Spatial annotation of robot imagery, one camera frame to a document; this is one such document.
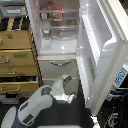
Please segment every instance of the sticker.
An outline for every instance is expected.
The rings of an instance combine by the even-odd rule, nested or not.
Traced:
[[[122,82],[124,81],[125,77],[127,75],[127,70],[125,68],[121,68],[117,78],[115,79],[115,83],[118,87],[120,87],[120,85],[122,84]]]
[[[8,68],[9,70],[13,70],[13,68]]]
[[[9,39],[13,39],[13,35],[12,34],[7,34]]]
[[[1,58],[5,58],[5,55],[1,55]]]
[[[28,58],[27,54],[13,54],[14,58]]]
[[[15,10],[7,10],[7,13],[19,14],[19,13],[20,13],[20,9],[15,9]]]
[[[94,79],[95,79],[95,71],[94,71],[91,59],[89,59],[89,67],[90,67],[90,71],[91,71],[92,78],[93,78],[93,81],[94,81]]]

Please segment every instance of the door shelf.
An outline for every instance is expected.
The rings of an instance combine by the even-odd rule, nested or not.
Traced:
[[[63,10],[39,10],[38,13],[73,13],[79,12],[79,9],[63,9]]]

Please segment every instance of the open refrigerator door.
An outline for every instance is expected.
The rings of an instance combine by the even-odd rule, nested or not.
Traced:
[[[76,60],[85,106],[97,115],[127,55],[128,17],[117,0],[81,0]]]

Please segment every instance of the white panel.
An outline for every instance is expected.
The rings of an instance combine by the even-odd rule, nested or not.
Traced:
[[[37,52],[39,53],[41,44],[42,44],[42,35],[41,35],[41,18],[38,13],[40,6],[36,4],[35,0],[25,0],[28,15],[30,18],[30,23],[32,27],[32,32],[34,35],[34,40],[36,44]]]

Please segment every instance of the label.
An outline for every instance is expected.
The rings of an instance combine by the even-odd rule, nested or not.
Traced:
[[[21,15],[26,15],[27,14],[25,7],[21,8],[21,13],[20,14]]]
[[[8,68],[9,70],[13,70],[13,68]]]
[[[115,83],[114,84],[117,87],[120,87],[120,85],[124,81],[126,75],[127,75],[127,70],[124,67],[122,67],[120,72],[119,72],[119,74],[118,74],[118,76],[117,76],[117,78],[115,79]]]
[[[1,55],[1,58],[5,58],[5,55]]]
[[[92,78],[93,78],[93,81],[94,81],[94,79],[95,79],[95,71],[94,71],[91,59],[89,59],[89,67],[90,67],[90,71],[91,71]]]
[[[14,58],[28,58],[27,54],[13,54]]]
[[[7,13],[12,13],[12,14],[20,14],[20,9],[15,9],[15,10],[7,10]]]
[[[9,39],[13,39],[13,35],[12,34],[7,34]]]

